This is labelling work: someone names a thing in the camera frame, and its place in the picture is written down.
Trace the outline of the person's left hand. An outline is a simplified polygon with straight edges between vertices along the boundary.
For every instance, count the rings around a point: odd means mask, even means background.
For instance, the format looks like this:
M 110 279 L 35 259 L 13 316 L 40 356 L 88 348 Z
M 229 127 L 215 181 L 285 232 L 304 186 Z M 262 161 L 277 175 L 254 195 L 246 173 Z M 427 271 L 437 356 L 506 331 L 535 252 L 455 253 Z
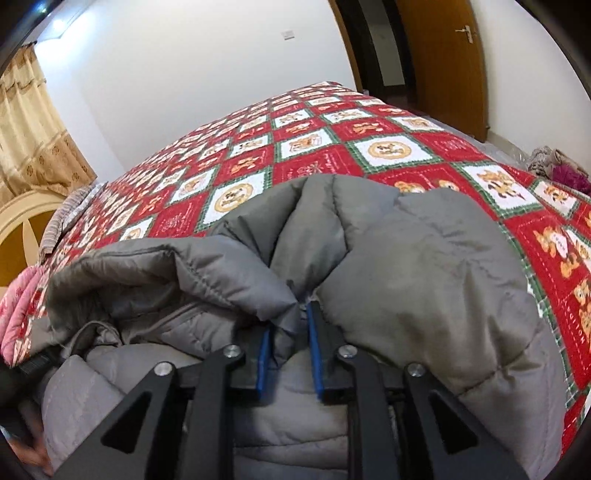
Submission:
M 31 402 L 17 407 L 17 414 L 1 425 L 8 444 L 18 459 L 28 467 L 51 478 L 53 467 L 44 442 L 44 427 L 39 408 Z

